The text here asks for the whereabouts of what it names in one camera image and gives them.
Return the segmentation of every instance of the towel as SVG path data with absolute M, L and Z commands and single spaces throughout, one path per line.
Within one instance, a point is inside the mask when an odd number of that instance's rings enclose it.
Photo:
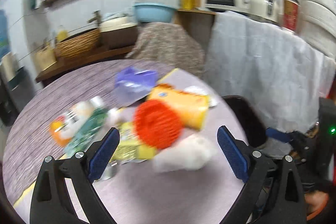
M 221 95 L 245 97 L 266 127 L 306 132 L 336 62 L 300 37 L 234 12 L 217 14 L 204 80 Z

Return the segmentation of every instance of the yellow package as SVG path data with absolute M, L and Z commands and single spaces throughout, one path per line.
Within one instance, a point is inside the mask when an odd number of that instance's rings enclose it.
M 132 122 L 118 127 L 120 142 L 111 160 L 150 160 L 156 155 L 156 148 L 142 143 L 133 133 Z
M 174 90 L 170 85 L 160 84 L 147 96 L 147 100 L 150 99 L 165 102 L 178 113 L 184 126 L 200 130 L 209 109 L 210 97 Z

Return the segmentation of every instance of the red canister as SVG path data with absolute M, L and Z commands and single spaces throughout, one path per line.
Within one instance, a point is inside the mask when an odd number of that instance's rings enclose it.
M 283 0 L 283 27 L 293 32 L 296 31 L 299 10 L 298 0 Z

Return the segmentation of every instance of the faucet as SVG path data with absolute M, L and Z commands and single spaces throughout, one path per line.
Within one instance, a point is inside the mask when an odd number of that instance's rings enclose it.
M 94 11 L 93 14 L 95 15 L 95 17 L 89 19 L 87 21 L 87 23 L 91 23 L 91 22 L 94 22 L 95 20 L 97 20 L 97 24 L 98 24 L 98 27 L 100 26 L 101 24 L 101 15 L 100 15 L 100 11 Z

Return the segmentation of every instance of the orange round brush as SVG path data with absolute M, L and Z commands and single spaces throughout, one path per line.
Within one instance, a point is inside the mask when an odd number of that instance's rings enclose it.
M 160 100 L 139 105 L 134 115 L 134 129 L 145 144 L 164 149 L 177 140 L 182 131 L 179 116 Z

